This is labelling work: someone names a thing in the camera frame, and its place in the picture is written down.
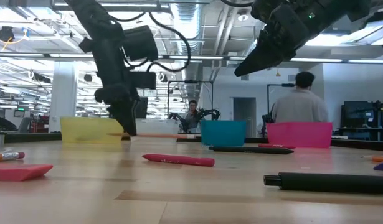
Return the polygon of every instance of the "doorway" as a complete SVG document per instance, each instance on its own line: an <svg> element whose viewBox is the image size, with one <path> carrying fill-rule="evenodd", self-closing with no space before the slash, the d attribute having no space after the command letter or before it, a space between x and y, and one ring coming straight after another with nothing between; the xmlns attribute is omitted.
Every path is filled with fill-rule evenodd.
<svg viewBox="0 0 383 224"><path fill-rule="evenodd" d="M256 98L234 97L233 98L233 120L247 122L247 138L254 138L256 132Z"/></svg>

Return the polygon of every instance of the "black cable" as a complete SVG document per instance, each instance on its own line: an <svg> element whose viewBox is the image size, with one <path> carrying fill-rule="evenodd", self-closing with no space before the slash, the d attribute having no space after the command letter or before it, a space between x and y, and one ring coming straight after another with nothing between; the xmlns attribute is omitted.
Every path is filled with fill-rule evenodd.
<svg viewBox="0 0 383 224"><path fill-rule="evenodd" d="M133 17L133 18L130 18L130 19L118 19L118 18L115 18L113 16L111 16L113 19L117 20L117 21L120 21L120 22L131 22L131 21L135 21L137 19L140 19L143 15L145 15L147 12L142 12L140 14L138 14L137 16Z"/></svg>
<svg viewBox="0 0 383 224"><path fill-rule="evenodd" d="M228 5L228 6L231 6L231 7L250 7L252 6L253 2L249 2L249 3L233 3L233 2L230 2L228 0L221 0L222 3Z"/></svg>
<svg viewBox="0 0 383 224"><path fill-rule="evenodd" d="M147 72L149 72L149 70L151 69L151 67L152 67L153 65L157 65L157 66L159 66L159 67L161 67L161 68L163 68L163 69L165 69L165 70L167 70L167 71L169 71L169 72L180 72L180 71L184 70L185 68L187 68L187 66L189 66L189 64L190 64L190 62L191 62L191 48L190 48L190 44L189 44L189 42L187 41L187 39L186 39L186 38L185 38L179 31L177 31L176 29L173 29L173 28L171 28L171 27L168 27L168 26L166 26L166 25L164 25L164 24L158 22L158 21L154 18L153 14L152 14L151 12L148 12L148 15L149 15L149 17L151 18L151 20L152 20L155 24L157 24L158 26L162 27L163 29L166 29L166 30L169 30L169 31L174 32L175 34L177 34L177 35L180 37L181 40L183 40L183 42L184 42L184 44L186 45L186 48L187 48L187 61L186 61L186 64L185 64L183 67L178 68L178 69L170 69L170 68L166 67L165 65L162 65L162 64L159 63L159 62L153 62L153 63L151 63L151 64L148 66L148 68L147 68Z"/></svg>

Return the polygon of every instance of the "ceiling duct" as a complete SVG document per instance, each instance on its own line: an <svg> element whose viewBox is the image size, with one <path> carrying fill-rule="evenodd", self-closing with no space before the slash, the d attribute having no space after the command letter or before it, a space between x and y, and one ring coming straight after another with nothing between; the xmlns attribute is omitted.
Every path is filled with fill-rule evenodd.
<svg viewBox="0 0 383 224"><path fill-rule="evenodd" d="M202 38L202 4L171 4L173 14L173 25L187 39ZM184 42L176 42L179 54L187 55L187 48ZM202 43L189 41L191 55L200 55ZM201 80L202 66L199 63L190 63L186 68L186 80ZM196 90L201 89L201 84L186 85L186 94L189 99L198 100Z"/></svg>

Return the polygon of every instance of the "table surface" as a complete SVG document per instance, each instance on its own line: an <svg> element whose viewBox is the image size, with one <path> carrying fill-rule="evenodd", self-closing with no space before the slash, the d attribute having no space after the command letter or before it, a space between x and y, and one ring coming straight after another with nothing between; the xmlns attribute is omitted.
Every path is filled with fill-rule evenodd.
<svg viewBox="0 0 383 224"><path fill-rule="evenodd" d="M33 142L5 150L26 154L11 163L54 168L36 180L0 182L0 224L383 223L383 195L287 192L263 184L263 175L278 172L383 175L360 158L383 152L237 154L163 139L122 146ZM213 157L216 165L149 162L141 157L146 153Z"/></svg>

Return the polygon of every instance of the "ceiling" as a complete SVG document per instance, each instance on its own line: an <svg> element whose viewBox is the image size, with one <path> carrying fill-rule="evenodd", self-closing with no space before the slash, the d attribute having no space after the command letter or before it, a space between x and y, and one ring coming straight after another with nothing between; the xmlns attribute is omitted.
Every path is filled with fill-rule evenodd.
<svg viewBox="0 0 383 224"><path fill-rule="evenodd" d="M80 54L78 44L87 37L87 33L80 25L72 11L57 11L56 7L51 7L50 0L30 1L28 6L7 6L0 5L0 28L2 26L13 27L15 39L11 44L5 44L0 41L0 52L35 52L48 54ZM129 8L141 7L140 4L151 4L154 1L100 1L104 2L107 7L111 7L108 3L128 4L123 7L111 7L110 14L117 18L127 19L139 14L138 11L127 11ZM170 0L161 1L163 6L168 6ZM195 2L193 0L185 0L185 2ZM202 1L210 3L202 4L201 12L201 35L191 43L200 43L201 55L242 55L248 49L257 36L257 27L262 27L261 22L256 21L252 17L244 21L237 18L241 14L249 15L249 9L226 9L220 1ZM63 1L54 1L54 6L62 5ZM383 1L373 1L372 11L376 12L383 9ZM169 13L153 13L154 17L164 25L174 27L175 21L173 15ZM224 30L217 45L217 34L220 32L220 25L224 22ZM356 27L361 26L364 21L350 22L346 18L331 26L331 30L356 31ZM170 31L161 29L154 24L148 16L143 16L137 21L121 23L124 29L130 29L136 26L149 25L154 35L156 45L160 55L178 54L179 39ZM190 28L177 27L186 37L193 30ZM315 47L304 46L298 51L299 58L377 58L383 55L383 49L378 45L363 44L353 47ZM32 70L47 78L53 79L54 61L51 60L17 60L13 58L0 58L0 107L16 107L16 105L31 105L31 109L35 113L48 113L51 97L52 86L46 83L39 83L29 78L29 71ZM79 69L79 88L77 93L77 111L81 114L101 114L106 115L105 105L95 102L93 99L94 91L101 87L101 81L95 76L96 67L92 61L75 62ZM167 66L179 68L181 62L167 63ZM303 67L303 63L284 63L280 67ZM153 67L152 71L164 73L169 80L183 80L187 78L188 73L201 72L202 70L190 68L186 72L168 73L159 67ZM86 82L85 74L92 74L93 80ZM230 75L223 74L228 77L228 82L233 78ZM210 75L201 75L198 79L208 80ZM190 88L183 84L175 86L171 84L174 90L170 96L169 109L172 112L184 111L187 107L187 101L190 98L190 91L193 91L193 97L199 95L199 87ZM165 117L167 110L167 89L168 84L158 81L156 91L143 91L139 93L143 96L149 96L148 111L154 116Z"/></svg>

